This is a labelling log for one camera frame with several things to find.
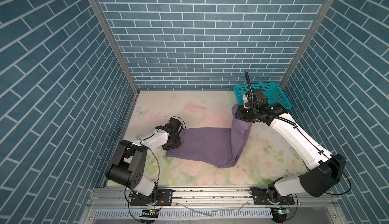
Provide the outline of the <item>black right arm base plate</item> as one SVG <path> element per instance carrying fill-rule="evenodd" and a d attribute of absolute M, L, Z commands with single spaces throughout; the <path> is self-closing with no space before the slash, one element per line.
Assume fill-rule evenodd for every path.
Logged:
<path fill-rule="evenodd" d="M 281 204 L 295 204 L 292 195 L 281 196 L 274 189 L 263 189 L 258 187 L 251 187 L 249 193 L 253 197 L 255 205 L 281 205 Z"/>

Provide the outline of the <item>purple trousers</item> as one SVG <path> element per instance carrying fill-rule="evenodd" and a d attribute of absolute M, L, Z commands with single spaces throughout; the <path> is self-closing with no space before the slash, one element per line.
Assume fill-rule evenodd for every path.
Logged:
<path fill-rule="evenodd" d="M 232 107 L 230 128 L 189 128 L 179 135 L 181 146 L 168 150 L 166 157 L 200 161 L 217 168 L 234 167 L 249 140 L 251 122 L 239 120 L 236 113 L 243 106 Z"/>

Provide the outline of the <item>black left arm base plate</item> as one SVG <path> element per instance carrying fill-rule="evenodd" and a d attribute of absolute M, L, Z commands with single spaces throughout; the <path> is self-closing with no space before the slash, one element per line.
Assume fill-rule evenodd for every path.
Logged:
<path fill-rule="evenodd" d="M 149 196 L 131 192 L 129 198 L 131 206 L 171 206 L 173 190 L 154 190 Z"/>

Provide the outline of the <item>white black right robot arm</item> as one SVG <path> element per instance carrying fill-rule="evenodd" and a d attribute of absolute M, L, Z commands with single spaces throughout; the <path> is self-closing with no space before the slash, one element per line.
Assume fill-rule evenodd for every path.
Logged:
<path fill-rule="evenodd" d="M 235 117 L 249 123 L 265 123 L 277 131 L 302 158 L 307 171 L 299 176 L 280 178 L 268 185 L 269 202 L 277 204 L 284 197 L 307 193 L 313 197 L 328 194 L 329 190 L 346 177 L 345 158 L 334 155 L 309 136 L 280 104 L 269 104 L 260 89 L 253 90 L 248 72 L 245 78 L 249 91 L 242 97 Z"/>

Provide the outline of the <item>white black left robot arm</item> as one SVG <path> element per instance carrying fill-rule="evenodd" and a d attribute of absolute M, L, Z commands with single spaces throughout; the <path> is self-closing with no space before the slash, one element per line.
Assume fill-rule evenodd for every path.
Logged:
<path fill-rule="evenodd" d="M 181 142 L 180 122 L 157 126 L 155 130 L 138 140 L 119 142 L 105 171 L 105 177 L 146 197 L 158 191 L 158 184 L 144 176 L 147 153 L 161 147 L 176 149 Z"/>

